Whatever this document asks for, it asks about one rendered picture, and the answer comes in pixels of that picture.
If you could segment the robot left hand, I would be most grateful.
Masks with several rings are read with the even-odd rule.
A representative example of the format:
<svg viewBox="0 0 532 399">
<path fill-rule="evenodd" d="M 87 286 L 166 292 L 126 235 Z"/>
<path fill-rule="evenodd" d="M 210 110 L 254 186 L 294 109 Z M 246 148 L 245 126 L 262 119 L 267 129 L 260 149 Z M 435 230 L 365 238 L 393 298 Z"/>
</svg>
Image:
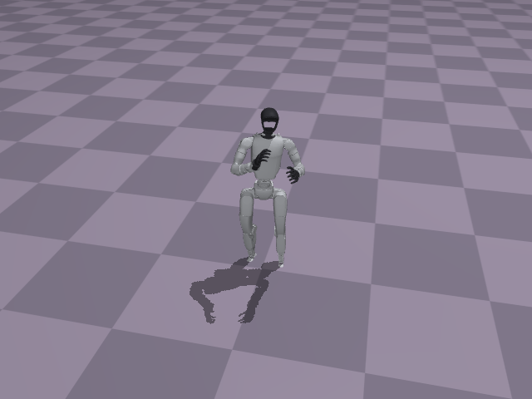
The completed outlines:
<svg viewBox="0 0 532 399">
<path fill-rule="evenodd" d="M 297 170 L 295 170 L 294 168 L 292 168 L 291 166 L 288 166 L 287 169 L 290 169 L 290 171 L 286 172 L 286 174 L 290 173 L 290 175 L 287 176 L 287 177 L 292 176 L 292 179 L 290 179 L 290 180 L 295 180 L 291 184 L 297 182 L 298 181 L 298 177 L 299 177 L 299 172 Z"/>
</svg>

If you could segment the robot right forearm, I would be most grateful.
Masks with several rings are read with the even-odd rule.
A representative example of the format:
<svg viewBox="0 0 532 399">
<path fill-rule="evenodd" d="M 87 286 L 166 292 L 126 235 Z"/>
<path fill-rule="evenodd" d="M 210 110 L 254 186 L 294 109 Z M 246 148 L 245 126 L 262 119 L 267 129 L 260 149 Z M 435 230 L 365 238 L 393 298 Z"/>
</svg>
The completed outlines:
<svg viewBox="0 0 532 399">
<path fill-rule="evenodd" d="M 252 173 L 254 171 L 259 170 L 259 168 L 257 170 L 252 170 L 252 167 L 253 167 L 252 162 L 249 162 L 247 164 L 242 164 L 242 165 L 232 165 L 230 171 L 231 173 L 234 173 L 234 174 L 245 175 L 246 173 L 249 173 L 249 172 Z"/>
</svg>

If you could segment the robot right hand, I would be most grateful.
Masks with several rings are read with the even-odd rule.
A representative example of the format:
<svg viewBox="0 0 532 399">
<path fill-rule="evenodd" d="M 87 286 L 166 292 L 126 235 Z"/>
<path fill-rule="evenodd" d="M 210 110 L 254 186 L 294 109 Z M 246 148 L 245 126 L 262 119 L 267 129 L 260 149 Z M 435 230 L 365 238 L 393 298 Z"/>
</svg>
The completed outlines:
<svg viewBox="0 0 532 399">
<path fill-rule="evenodd" d="M 260 167 L 260 165 L 261 165 L 261 161 L 266 161 L 267 162 L 267 160 L 264 160 L 263 158 L 269 158 L 268 156 L 266 156 L 266 155 L 271 155 L 268 152 L 271 152 L 271 150 L 264 149 L 258 154 L 256 159 L 254 159 L 253 162 L 252 162 L 252 164 L 253 164 L 252 170 L 257 170 Z"/>
</svg>

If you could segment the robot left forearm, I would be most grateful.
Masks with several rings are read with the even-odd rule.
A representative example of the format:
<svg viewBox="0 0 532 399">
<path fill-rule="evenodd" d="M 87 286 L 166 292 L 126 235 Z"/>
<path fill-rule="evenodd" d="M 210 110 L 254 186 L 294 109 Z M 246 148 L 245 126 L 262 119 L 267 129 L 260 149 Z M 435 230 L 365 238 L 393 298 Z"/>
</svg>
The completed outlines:
<svg viewBox="0 0 532 399">
<path fill-rule="evenodd" d="M 301 166 L 299 167 L 296 167 L 295 170 L 299 172 L 299 177 L 302 177 L 305 174 L 305 167 L 303 166 L 303 164 L 301 164 Z"/>
</svg>

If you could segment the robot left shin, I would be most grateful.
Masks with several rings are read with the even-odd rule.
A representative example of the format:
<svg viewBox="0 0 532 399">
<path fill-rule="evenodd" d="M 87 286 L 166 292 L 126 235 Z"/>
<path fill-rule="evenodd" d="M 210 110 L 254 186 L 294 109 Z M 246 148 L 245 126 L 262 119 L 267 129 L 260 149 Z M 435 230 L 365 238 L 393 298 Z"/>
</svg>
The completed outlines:
<svg viewBox="0 0 532 399">
<path fill-rule="evenodd" d="M 283 263 L 283 256 L 285 253 L 286 248 L 286 227 L 285 227 L 285 235 L 279 234 L 276 237 L 276 249 L 278 253 L 278 264 Z"/>
</svg>

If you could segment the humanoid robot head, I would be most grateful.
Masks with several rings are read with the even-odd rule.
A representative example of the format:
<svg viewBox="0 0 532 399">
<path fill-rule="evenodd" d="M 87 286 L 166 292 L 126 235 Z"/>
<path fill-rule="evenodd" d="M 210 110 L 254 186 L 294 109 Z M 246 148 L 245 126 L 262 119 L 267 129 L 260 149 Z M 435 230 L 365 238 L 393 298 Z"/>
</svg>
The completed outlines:
<svg viewBox="0 0 532 399">
<path fill-rule="evenodd" d="M 272 128 L 272 127 L 264 127 L 264 122 L 267 121 L 267 122 L 276 122 L 275 124 L 275 127 Z M 276 110 L 274 108 L 265 108 L 262 110 L 261 112 L 261 122 L 262 122 L 262 127 L 264 129 L 264 133 L 265 135 L 261 135 L 264 139 L 273 139 L 275 137 L 272 136 L 273 132 L 276 130 L 277 128 L 277 125 L 278 125 L 278 113 L 276 112 Z M 260 133 L 260 134 L 262 134 Z M 259 134 L 259 135 L 260 135 Z"/>
</svg>

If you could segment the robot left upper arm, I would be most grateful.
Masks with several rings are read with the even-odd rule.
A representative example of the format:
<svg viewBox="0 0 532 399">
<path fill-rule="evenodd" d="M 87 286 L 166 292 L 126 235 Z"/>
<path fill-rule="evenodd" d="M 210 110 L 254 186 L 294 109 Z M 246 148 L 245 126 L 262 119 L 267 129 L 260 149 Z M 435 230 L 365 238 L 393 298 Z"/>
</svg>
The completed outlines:
<svg viewBox="0 0 532 399">
<path fill-rule="evenodd" d="M 302 163 L 301 163 L 300 155 L 298 153 L 298 150 L 295 144 L 293 143 L 291 139 L 283 138 L 283 148 L 285 150 L 288 150 L 288 155 L 294 164 L 293 168 L 295 169 L 296 167 L 301 166 Z"/>
</svg>

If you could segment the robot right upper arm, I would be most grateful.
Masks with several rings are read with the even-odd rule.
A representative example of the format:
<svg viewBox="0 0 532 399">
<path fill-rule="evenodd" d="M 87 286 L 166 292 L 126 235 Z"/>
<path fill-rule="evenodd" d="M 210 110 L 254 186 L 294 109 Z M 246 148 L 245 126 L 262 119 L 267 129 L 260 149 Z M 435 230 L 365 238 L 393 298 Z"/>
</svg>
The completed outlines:
<svg viewBox="0 0 532 399">
<path fill-rule="evenodd" d="M 235 153 L 235 156 L 234 156 L 234 163 L 233 165 L 241 165 L 242 162 L 244 161 L 244 158 L 247 154 L 247 149 L 249 149 L 250 147 L 252 147 L 252 144 L 253 144 L 253 141 L 254 141 L 254 138 L 253 137 L 246 137 L 246 138 L 243 138 L 240 142 L 239 142 L 239 147 Z M 231 171 L 230 171 L 231 172 Z M 232 173 L 234 174 L 234 173 Z M 234 175 L 240 175 L 240 174 L 234 174 Z"/>
</svg>

